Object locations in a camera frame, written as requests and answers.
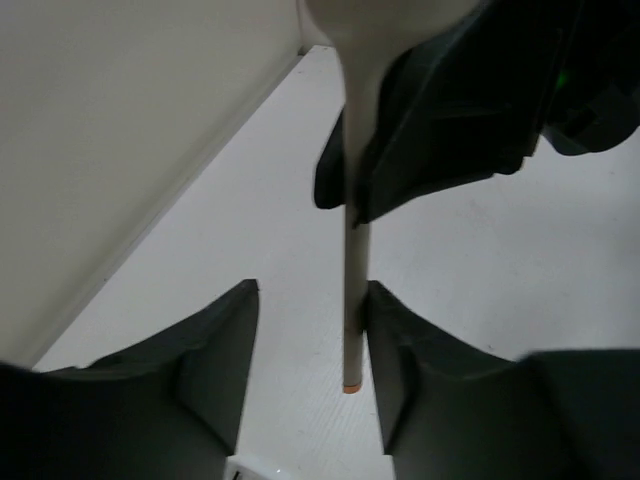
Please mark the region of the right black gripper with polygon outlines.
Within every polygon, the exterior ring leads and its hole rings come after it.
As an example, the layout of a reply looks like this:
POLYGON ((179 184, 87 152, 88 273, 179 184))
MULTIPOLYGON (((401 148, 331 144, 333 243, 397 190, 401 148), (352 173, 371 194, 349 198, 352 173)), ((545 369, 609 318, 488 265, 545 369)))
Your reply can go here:
POLYGON ((522 168, 544 137, 602 153, 639 128, 637 1, 489 1, 400 57, 356 175, 355 222, 522 168))

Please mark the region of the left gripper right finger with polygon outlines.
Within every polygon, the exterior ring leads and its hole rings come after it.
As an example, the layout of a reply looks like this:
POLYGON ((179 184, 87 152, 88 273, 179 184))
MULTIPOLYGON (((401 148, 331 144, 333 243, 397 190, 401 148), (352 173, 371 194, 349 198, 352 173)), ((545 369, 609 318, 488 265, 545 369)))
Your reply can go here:
POLYGON ((368 349, 399 479, 635 479, 639 354, 481 351, 369 284, 368 349))

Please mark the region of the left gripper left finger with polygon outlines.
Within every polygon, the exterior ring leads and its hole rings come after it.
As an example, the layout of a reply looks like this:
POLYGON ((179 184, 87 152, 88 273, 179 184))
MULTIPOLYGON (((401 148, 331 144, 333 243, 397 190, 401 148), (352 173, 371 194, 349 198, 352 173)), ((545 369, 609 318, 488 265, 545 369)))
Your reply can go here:
POLYGON ((221 479, 237 448, 259 317, 247 279, 87 367, 1 366, 5 479, 221 479))

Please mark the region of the cream spoon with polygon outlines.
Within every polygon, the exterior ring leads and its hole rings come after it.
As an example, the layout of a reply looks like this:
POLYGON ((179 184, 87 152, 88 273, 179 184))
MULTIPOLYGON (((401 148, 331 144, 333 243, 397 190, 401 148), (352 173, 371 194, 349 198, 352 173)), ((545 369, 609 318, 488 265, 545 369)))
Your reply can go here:
POLYGON ((335 47, 345 106, 343 392, 362 385, 363 309, 367 295, 370 229, 357 224, 356 176, 378 124, 385 74, 402 53, 444 33, 476 10, 478 1, 308 1, 316 27, 335 47))

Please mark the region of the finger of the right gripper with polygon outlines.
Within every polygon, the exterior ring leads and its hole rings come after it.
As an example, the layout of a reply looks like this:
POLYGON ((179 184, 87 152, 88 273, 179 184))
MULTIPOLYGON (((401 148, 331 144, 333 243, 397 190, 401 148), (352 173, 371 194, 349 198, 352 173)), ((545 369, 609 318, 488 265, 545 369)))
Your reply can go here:
POLYGON ((343 119, 341 112, 316 164, 313 198, 318 209, 330 210, 344 204, 343 119))

